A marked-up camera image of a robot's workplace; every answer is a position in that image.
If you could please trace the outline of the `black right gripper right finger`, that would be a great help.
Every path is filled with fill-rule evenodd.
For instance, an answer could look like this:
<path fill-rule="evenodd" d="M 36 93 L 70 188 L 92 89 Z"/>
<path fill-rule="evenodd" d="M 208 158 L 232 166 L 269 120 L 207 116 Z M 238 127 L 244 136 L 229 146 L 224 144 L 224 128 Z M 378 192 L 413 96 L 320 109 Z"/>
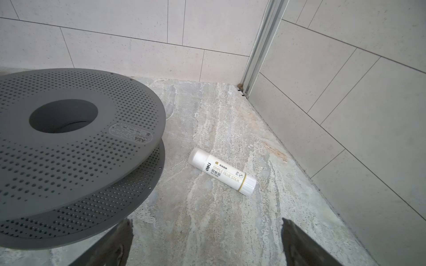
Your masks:
<path fill-rule="evenodd" d="M 288 266 L 342 266 L 293 221 L 282 221 L 281 238 Z"/>

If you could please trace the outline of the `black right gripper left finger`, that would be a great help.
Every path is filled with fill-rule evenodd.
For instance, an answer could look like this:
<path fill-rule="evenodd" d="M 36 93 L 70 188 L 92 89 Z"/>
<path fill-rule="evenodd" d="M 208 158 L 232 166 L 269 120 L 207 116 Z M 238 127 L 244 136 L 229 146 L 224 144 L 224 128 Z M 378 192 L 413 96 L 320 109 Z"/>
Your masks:
<path fill-rule="evenodd" d="M 125 266 L 134 238 L 133 223 L 122 220 L 70 266 Z"/>

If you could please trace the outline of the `grey perforated cable spool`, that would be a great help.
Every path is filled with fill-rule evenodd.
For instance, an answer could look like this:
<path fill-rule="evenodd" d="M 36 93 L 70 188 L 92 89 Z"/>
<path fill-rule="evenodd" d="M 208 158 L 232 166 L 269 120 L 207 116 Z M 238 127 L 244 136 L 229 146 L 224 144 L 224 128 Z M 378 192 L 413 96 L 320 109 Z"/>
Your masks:
<path fill-rule="evenodd" d="M 65 246 L 127 218 L 162 175 L 165 124 L 160 98 L 117 73 L 1 76 L 1 246 Z"/>

